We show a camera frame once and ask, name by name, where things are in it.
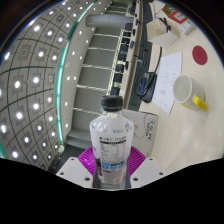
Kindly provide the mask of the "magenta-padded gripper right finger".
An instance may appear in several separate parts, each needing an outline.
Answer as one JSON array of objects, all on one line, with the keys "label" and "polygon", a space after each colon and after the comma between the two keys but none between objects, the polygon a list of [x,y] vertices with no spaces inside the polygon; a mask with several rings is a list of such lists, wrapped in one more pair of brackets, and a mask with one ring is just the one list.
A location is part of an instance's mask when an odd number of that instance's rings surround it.
[{"label": "magenta-padded gripper right finger", "polygon": [[130,187],[140,188],[162,178],[164,171],[153,157],[146,157],[132,147],[128,159],[128,175]]}]

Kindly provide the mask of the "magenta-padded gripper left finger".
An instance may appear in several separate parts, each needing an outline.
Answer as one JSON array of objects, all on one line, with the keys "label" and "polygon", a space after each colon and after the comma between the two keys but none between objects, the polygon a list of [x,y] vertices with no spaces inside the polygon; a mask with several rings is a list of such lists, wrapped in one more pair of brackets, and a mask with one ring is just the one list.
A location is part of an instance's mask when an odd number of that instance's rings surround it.
[{"label": "magenta-padded gripper left finger", "polygon": [[56,175],[81,187],[92,187],[95,171],[93,151],[88,148],[78,157],[70,157]]}]

